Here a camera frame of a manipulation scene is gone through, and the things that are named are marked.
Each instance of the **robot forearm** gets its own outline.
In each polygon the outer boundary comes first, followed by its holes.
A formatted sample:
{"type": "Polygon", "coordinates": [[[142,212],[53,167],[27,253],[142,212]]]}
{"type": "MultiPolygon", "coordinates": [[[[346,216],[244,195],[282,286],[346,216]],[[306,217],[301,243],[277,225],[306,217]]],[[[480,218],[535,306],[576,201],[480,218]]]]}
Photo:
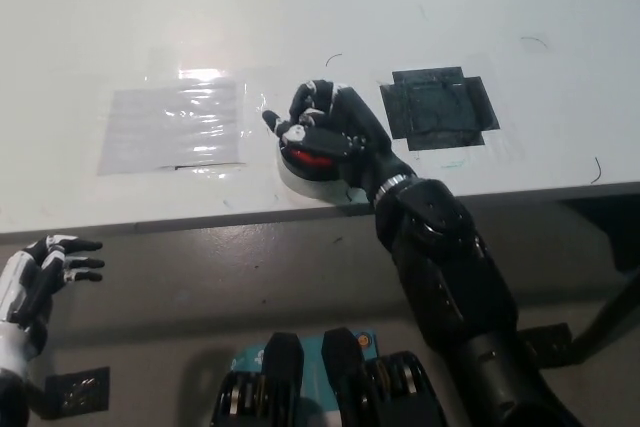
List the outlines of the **robot forearm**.
{"type": "Polygon", "coordinates": [[[518,338],[516,304],[464,206],[436,180],[406,177],[381,190],[378,237],[474,425],[579,426],[518,338]]]}

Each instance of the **red object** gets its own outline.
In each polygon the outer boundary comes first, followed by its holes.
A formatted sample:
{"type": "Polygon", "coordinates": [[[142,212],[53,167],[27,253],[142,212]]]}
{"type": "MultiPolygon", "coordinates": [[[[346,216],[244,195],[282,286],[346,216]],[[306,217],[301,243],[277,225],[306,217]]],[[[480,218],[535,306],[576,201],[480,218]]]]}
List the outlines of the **red object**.
{"type": "Polygon", "coordinates": [[[316,157],[307,152],[302,152],[301,150],[296,149],[291,149],[289,152],[301,162],[304,162],[305,164],[311,165],[313,167],[333,167],[333,160],[328,159],[327,157],[316,157]]]}

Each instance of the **black tape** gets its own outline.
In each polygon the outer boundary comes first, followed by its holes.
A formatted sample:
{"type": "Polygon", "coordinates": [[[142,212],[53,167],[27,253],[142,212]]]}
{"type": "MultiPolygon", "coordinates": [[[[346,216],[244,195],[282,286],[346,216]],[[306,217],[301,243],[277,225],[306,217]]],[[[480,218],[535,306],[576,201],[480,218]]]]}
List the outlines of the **black tape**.
{"type": "Polygon", "coordinates": [[[58,418],[109,410],[109,367],[74,374],[52,375],[45,396],[60,405],[58,418]]]}
{"type": "Polygon", "coordinates": [[[480,77],[460,67],[393,72],[380,87],[391,136],[409,150],[484,145],[482,132],[499,129],[480,77]]]}

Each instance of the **white robotic hand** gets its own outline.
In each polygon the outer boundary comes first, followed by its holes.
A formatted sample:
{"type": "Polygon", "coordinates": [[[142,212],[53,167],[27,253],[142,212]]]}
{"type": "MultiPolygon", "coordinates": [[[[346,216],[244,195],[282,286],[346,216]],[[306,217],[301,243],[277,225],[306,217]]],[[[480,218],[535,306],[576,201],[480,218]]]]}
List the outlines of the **white robotic hand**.
{"type": "Polygon", "coordinates": [[[0,372],[26,380],[27,364],[47,342],[52,296],[69,282],[99,282],[102,260],[74,256],[101,242],[50,235],[16,252],[0,275],[0,372]]]}

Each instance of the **metal wrist ring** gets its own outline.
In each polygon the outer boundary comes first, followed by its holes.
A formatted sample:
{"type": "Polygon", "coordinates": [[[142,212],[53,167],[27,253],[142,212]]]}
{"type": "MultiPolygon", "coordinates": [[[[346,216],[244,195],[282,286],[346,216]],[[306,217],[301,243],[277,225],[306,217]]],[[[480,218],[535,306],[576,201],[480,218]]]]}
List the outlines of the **metal wrist ring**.
{"type": "Polygon", "coordinates": [[[392,187],[395,187],[396,185],[398,185],[400,182],[403,182],[405,180],[407,180],[409,178],[408,175],[405,174],[398,174],[398,175],[394,175],[393,177],[391,177],[390,179],[387,179],[378,189],[378,193],[376,194],[375,198],[373,199],[373,207],[375,208],[376,205],[378,205],[378,202],[380,202],[380,199],[382,199],[382,197],[384,196],[384,194],[386,194],[387,192],[389,192],[389,190],[391,190],[392,187]]]}

